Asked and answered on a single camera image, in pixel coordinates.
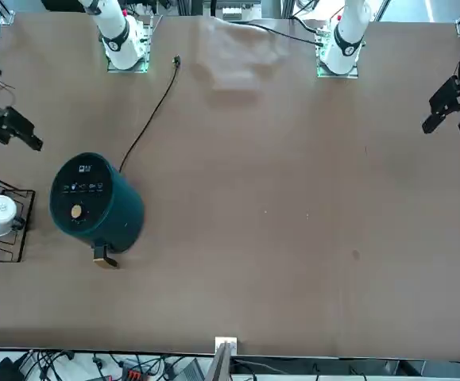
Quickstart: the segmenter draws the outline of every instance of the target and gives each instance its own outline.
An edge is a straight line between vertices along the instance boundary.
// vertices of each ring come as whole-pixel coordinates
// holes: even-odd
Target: air fryer control panel
[[[110,205],[113,184],[106,161],[94,154],[69,160],[52,186],[51,211],[65,229],[80,232],[97,225]]]

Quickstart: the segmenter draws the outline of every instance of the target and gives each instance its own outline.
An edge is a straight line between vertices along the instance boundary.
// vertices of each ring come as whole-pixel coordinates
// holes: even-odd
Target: black metal rack
[[[0,194],[10,197],[16,202],[16,216],[25,220],[23,229],[13,230],[4,237],[0,237],[0,263],[18,263],[23,257],[23,248],[25,247],[36,192],[30,189],[18,189],[0,180]]]

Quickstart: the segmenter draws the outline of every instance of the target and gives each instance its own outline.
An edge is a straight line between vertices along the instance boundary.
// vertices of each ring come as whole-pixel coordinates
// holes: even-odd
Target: air fryer handle
[[[118,262],[106,254],[106,248],[105,244],[94,246],[94,263],[102,268],[118,268]]]

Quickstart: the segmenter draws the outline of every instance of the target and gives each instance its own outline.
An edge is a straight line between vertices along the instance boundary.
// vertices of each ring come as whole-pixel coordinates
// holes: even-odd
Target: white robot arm
[[[371,7],[366,0],[346,0],[341,21],[335,26],[322,58],[330,71],[344,75],[354,67],[371,16]]]
[[[145,29],[134,17],[125,16],[118,0],[79,0],[102,34],[106,55],[120,70],[132,68],[145,56]]]

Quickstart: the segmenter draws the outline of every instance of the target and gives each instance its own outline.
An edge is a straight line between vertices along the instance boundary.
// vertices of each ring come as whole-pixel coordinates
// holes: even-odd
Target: table
[[[0,345],[213,352],[235,336],[241,354],[460,360],[460,116],[421,129],[460,40],[407,23],[365,39],[358,80],[317,79],[308,44],[164,17],[149,73],[111,75],[86,15],[19,14],[2,80],[44,147],[0,145],[0,177],[37,191],[25,261],[0,264]],[[79,152],[120,164],[176,54],[126,166],[145,230],[104,271],[54,226],[48,191]]]

